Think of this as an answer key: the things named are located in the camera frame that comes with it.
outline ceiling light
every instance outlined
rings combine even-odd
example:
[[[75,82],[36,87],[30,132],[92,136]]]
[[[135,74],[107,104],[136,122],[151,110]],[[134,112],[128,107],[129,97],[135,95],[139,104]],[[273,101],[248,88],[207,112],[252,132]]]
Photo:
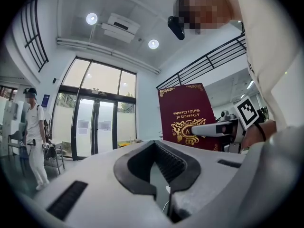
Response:
[[[94,13],[89,13],[86,17],[86,22],[89,24],[89,25],[93,25],[97,22],[97,15],[94,14]]]
[[[250,84],[248,85],[247,89],[249,89],[253,84],[253,80],[251,80]]]
[[[156,49],[158,47],[159,43],[157,40],[150,40],[149,43],[148,43],[148,46],[151,48],[151,49]]]

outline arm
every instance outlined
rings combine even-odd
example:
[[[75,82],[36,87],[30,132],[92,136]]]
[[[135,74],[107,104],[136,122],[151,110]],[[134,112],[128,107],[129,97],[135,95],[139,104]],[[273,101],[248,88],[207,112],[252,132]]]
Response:
[[[25,131],[23,136],[23,143],[27,144],[27,134],[28,134],[28,122],[25,123]]]
[[[39,119],[39,129],[40,129],[40,135],[42,138],[43,143],[45,144],[46,142],[46,136],[44,132],[44,112],[42,106],[39,106],[38,108],[38,119]]]
[[[46,142],[46,136],[45,136],[45,133],[44,133],[43,121],[44,120],[39,121],[39,129],[40,129],[40,135],[42,137],[42,141],[43,141],[43,143],[45,143]]]
[[[276,122],[272,120],[268,120],[264,123],[260,124],[261,128],[263,129],[265,133],[266,140],[268,140],[271,135],[276,133]],[[242,142],[242,148],[250,147],[251,145],[257,143],[257,142],[263,142],[263,136],[261,132],[258,130],[258,128],[254,125],[248,128],[245,138]]]

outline book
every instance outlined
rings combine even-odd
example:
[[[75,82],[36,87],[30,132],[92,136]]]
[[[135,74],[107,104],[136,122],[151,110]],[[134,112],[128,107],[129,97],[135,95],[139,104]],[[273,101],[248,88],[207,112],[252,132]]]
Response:
[[[163,139],[189,147],[221,151],[218,138],[196,136],[195,125],[214,124],[215,117],[203,84],[175,86],[158,91]]]

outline white shirt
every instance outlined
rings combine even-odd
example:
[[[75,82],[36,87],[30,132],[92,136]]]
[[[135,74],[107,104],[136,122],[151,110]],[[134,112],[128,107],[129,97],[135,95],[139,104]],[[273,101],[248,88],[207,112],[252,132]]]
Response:
[[[300,36],[297,35],[291,18],[277,0],[238,0],[238,2],[245,27],[249,73],[267,104],[273,120],[276,121],[277,130],[282,130],[288,125],[304,124],[302,120],[297,124],[287,121],[287,116],[289,117],[290,111],[293,111],[291,107],[293,103],[304,107],[304,101],[296,99],[297,94],[302,94],[303,86],[293,85],[294,79],[280,83],[281,89],[293,89],[293,99],[284,91],[279,94],[273,91],[301,51]],[[297,67],[299,71],[297,77],[302,78],[300,65]],[[301,112],[292,112],[292,114],[303,115]]]
[[[42,106],[39,106],[37,110],[37,105],[38,104],[36,103],[33,109],[29,108],[27,113],[27,142],[33,139],[42,140],[39,121],[44,120],[44,112]]]

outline wrist strap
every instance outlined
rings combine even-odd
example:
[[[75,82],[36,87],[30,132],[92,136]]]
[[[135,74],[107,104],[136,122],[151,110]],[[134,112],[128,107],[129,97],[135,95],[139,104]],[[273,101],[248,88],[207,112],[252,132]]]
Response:
[[[265,136],[265,133],[264,133],[263,129],[261,128],[260,124],[258,124],[258,123],[254,123],[254,124],[258,128],[258,130],[260,131],[260,133],[262,134],[263,140],[265,142],[266,141],[266,136]]]

